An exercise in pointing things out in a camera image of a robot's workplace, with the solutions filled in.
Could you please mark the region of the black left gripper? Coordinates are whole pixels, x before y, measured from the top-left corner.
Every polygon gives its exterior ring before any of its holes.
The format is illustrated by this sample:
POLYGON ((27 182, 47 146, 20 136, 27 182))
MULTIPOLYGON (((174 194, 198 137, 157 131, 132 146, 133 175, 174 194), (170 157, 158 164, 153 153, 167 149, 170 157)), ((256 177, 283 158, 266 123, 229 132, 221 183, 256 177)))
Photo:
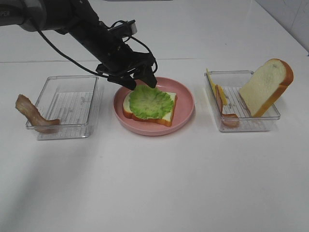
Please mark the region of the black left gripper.
POLYGON ((112 35, 109 28, 97 18, 86 20, 74 16, 69 20, 69 34, 101 62, 100 71, 109 74, 109 82, 134 90, 137 85, 134 79, 138 79, 155 88, 152 53, 133 51, 123 38, 112 35))

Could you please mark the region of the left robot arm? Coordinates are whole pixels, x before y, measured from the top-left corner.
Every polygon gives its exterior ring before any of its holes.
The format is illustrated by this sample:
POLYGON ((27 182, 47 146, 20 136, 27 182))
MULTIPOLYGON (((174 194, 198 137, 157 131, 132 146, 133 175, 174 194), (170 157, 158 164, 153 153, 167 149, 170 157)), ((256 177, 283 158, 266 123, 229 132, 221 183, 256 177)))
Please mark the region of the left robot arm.
POLYGON ((1 26, 19 25, 26 31, 36 31, 61 56, 93 75, 134 90, 136 80, 154 88, 157 62, 152 52, 133 51, 126 42, 136 32, 134 20, 118 20, 110 27, 100 21, 87 0, 2 0, 0 2, 1 26), (70 34, 100 64, 89 70, 61 52, 43 34, 54 30, 70 34))

